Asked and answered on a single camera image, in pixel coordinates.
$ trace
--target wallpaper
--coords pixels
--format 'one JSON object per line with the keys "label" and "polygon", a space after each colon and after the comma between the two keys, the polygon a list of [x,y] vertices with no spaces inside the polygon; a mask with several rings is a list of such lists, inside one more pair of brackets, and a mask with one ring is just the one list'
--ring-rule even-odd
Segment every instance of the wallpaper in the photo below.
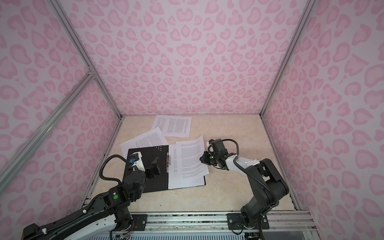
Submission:
{"label": "wallpaper", "polygon": [[384,1],[319,2],[266,123],[321,239],[384,239]]}
{"label": "wallpaper", "polygon": [[62,0],[123,114],[259,113],[306,0]]}
{"label": "wallpaper", "polygon": [[0,239],[77,210],[116,122],[92,81],[0,196]]}
{"label": "wallpaper", "polygon": [[88,71],[44,0],[0,2],[0,172]]}

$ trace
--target pink heart patterned wallpaper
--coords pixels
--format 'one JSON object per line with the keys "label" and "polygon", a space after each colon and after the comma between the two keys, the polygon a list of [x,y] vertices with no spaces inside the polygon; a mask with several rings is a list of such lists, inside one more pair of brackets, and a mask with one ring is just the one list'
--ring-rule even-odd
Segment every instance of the pink heart patterned wallpaper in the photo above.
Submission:
{"label": "pink heart patterned wallpaper", "polygon": [[321,239],[384,239],[384,1],[322,0],[266,124]]}
{"label": "pink heart patterned wallpaper", "polygon": [[123,114],[259,113],[306,0],[63,0]]}
{"label": "pink heart patterned wallpaper", "polygon": [[92,81],[0,196],[0,238],[77,210],[116,123]]}
{"label": "pink heart patterned wallpaper", "polygon": [[44,0],[0,3],[0,172],[88,71]]}

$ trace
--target pink wall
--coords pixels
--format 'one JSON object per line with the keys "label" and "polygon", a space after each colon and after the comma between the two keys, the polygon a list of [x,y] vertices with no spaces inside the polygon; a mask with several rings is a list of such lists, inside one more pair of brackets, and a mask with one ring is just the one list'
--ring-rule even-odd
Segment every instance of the pink wall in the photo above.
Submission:
{"label": "pink wall", "polygon": [[76,210],[117,118],[91,82],[0,196],[0,238]]}
{"label": "pink wall", "polygon": [[0,3],[0,172],[87,69],[44,0]]}
{"label": "pink wall", "polygon": [[124,114],[259,113],[306,0],[63,0]]}
{"label": "pink wall", "polygon": [[266,115],[322,239],[384,238],[384,1],[320,1]]}

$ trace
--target robotic arm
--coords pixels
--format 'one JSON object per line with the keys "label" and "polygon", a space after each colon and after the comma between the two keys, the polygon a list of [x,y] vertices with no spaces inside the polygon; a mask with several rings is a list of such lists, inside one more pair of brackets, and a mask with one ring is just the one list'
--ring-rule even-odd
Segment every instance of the robotic arm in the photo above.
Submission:
{"label": "robotic arm", "polygon": [[[103,175],[105,165],[114,157],[131,166],[131,174],[122,182]],[[87,239],[105,231],[132,230],[134,224],[127,207],[141,197],[147,179],[160,174],[157,160],[155,158],[152,162],[152,168],[145,169],[140,152],[129,155],[127,160],[120,155],[110,156],[101,166],[99,174],[101,179],[117,181],[117,186],[96,195],[87,206],[62,219],[40,227],[35,223],[25,227],[22,240]]]}
{"label": "robotic arm", "polygon": [[[236,144],[237,152],[228,153],[224,141]],[[288,186],[271,160],[265,158],[261,161],[239,157],[239,147],[232,139],[211,139],[208,143],[208,151],[200,158],[200,161],[223,170],[234,170],[248,176],[252,188],[252,199],[241,208],[241,222],[246,228],[256,225],[261,231],[262,217],[279,204],[279,200],[289,193]]]}

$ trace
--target sheet of paper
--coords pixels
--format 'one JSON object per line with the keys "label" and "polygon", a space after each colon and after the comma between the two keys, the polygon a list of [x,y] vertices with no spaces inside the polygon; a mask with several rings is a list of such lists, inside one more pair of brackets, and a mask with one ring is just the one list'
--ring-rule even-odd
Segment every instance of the sheet of paper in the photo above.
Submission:
{"label": "sheet of paper", "polygon": [[156,127],[146,133],[143,133],[131,140],[120,144],[121,152],[123,157],[127,157],[128,150],[131,148],[139,147],[156,147],[156,146],[165,146],[168,145],[168,142],[164,135],[162,134],[160,128]]}
{"label": "sheet of paper", "polygon": [[159,127],[165,137],[189,137],[192,117],[156,115],[152,129]]}
{"label": "sheet of paper", "polygon": [[176,142],[176,155],[181,164],[177,165],[177,175],[183,180],[197,180],[207,174],[208,165],[200,162],[204,153],[204,140],[201,135],[192,141]]}
{"label": "sheet of paper", "polygon": [[176,145],[169,145],[168,150],[169,150],[168,189],[204,186],[205,184],[204,177],[201,177],[197,180],[186,180],[186,181],[181,180],[181,178],[179,178],[177,175],[177,165],[181,163],[177,162]]}

